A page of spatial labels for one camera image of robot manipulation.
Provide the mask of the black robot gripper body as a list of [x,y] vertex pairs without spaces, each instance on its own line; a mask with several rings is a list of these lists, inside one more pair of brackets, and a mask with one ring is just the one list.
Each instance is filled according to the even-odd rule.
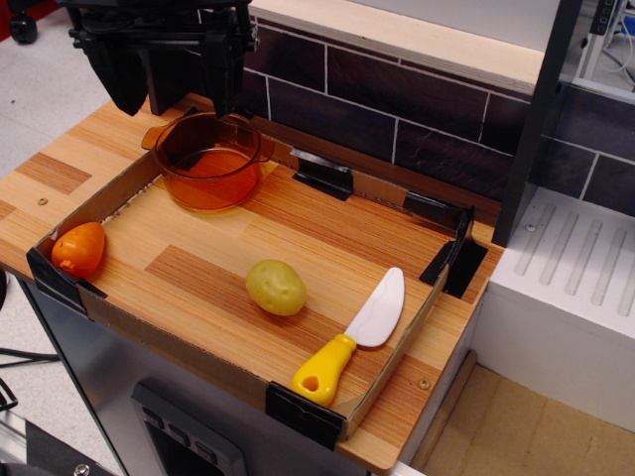
[[241,52],[258,46],[247,1],[60,1],[76,41],[102,40],[133,49],[196,48],[220,40]]

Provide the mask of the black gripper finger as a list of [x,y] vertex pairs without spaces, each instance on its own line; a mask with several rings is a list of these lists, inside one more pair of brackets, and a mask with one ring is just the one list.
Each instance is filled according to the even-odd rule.
[[225,34],[206,34],[200,44],[207,97],[217,118],[234,109],[235,97],[241,89],[242,53],[238,41]]
[[139,54],[107,43],[87,43],[84,52],[114,104],[126,114],[136,115],[149,93]]

